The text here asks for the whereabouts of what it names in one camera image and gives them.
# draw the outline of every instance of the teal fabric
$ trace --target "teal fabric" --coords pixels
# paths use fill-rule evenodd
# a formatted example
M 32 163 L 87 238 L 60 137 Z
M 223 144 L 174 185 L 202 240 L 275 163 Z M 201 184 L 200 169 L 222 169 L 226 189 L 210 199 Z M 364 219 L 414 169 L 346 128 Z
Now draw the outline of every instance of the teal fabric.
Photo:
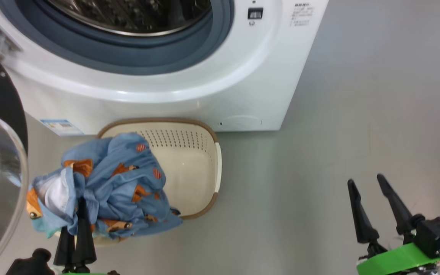
M 86 177 L 72 167 L 64 167 L 67 160 L 92 160 L 91 174 Z M 38 188 L 56 176 L 69 186 L 70 199 L 64 213 L 52 213 L 39 199 L 42 217 L 32 220 L 37 231 L 52 235 L 67 226 L 68 231 L 75 235 L 77 199 L 81 197 L 86 199 L 89 221 L 95 225 L 93 236 L 115 239 L 150 235 L 182 223 L 175 215 L 177 209 L 169 205 L 162 190 L 166 176 L 149 144 L 139 134 L 120 134 L 114 138 L 86 142 L 67 151 L 61 164 L 62 168 L 35 178 L 30 186 L 30 189 Z M 120 166 L 134 169 L 116 174 Z M 145 191 L 139 200 L 136 194 L 138 184 Z M 113 221 L 125 222 L 128 227 L 110 230 Z

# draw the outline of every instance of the beige plastic basket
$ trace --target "beige plastic basket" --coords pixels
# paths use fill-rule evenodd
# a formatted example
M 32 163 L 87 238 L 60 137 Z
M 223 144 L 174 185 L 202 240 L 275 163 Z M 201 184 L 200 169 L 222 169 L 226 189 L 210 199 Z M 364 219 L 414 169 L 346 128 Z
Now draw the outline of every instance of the beige plastic basket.
M 222 152 L 210 127 L 177 118 L 122 120 L 106 126 L 98 137 L 129 132 L 149 142 L 166 174 L 164 192 L 170 205 L 181 211 L 182 219 L 195 219 L 210 210 L 222 177 Z

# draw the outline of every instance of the clothing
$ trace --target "clothing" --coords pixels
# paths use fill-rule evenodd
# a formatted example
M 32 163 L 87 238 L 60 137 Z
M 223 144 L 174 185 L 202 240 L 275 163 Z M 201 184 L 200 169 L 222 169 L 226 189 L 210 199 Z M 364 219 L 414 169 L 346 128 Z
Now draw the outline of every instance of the clothing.
M 97 139 L 67 151 L 62 168 L 35 178 L 27 194 L 33 227 L 50 237 L 77 233 L 77 199 L 86 199 L 93 236 L 150 235 L 182 223 L 162 190 L 166 176 L 136 133 Z

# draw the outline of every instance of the floor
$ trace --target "floor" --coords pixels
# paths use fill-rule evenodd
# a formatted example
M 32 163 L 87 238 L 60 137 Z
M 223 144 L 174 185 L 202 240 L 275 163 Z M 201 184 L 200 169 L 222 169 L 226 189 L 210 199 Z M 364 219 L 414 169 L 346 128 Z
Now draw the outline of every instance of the floor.
M 57 137 L 28 117 L 31 176 L 91 137 Z M 95 272 L 356 274 L 346 182 L 356 181 L 380 243 L 398 246 L 377 173 L 412 213 L 440 215 L 440 2 L 334 0 L 279 132 L 221 133 L 222 187 L 206 215 L 158 236 L 98 249 Z M 26 216 L 0 274 L 56 238 Z

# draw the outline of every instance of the blue and white sticker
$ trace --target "blue and white sticker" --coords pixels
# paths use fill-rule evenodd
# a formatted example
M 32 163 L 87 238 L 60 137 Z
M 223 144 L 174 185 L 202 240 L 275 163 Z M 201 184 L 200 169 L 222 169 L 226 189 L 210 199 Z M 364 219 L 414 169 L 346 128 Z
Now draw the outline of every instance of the blue and white sticker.
M 40 120 L 48 129 L 59 136 L 80 136 L 84 133 L 69 120 Z

